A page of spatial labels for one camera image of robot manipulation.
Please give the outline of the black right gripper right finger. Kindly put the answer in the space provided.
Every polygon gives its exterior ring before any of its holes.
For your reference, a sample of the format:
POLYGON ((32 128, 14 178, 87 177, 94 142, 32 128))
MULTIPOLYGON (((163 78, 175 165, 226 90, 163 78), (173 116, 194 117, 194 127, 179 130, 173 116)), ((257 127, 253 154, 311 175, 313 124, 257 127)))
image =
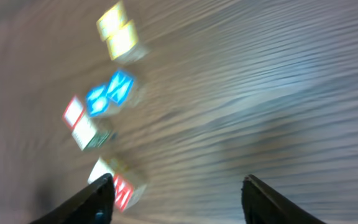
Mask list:
POLYGON ((324 224, 254 175, 244 178, 241 202, 247 224, 324 224))

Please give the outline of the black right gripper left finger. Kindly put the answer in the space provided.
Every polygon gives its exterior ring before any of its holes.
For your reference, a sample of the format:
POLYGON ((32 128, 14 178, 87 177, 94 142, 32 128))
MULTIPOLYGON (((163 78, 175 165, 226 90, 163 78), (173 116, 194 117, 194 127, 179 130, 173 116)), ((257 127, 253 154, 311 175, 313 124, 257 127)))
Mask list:
POLYGON ((106 173, 30 224, 110 224, 114 201, 113 176, 106 173))

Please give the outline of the red M letter block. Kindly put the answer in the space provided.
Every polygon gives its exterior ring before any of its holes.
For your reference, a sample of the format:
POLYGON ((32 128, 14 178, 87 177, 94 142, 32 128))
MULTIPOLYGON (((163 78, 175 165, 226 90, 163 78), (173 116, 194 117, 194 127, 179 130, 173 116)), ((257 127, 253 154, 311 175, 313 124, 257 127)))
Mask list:
POLYGON ((132 170, 116 172, 113 176, 115 190, 115 207, 124 212, 135 205, 143 195, 147 183, 145 179, 132 170))

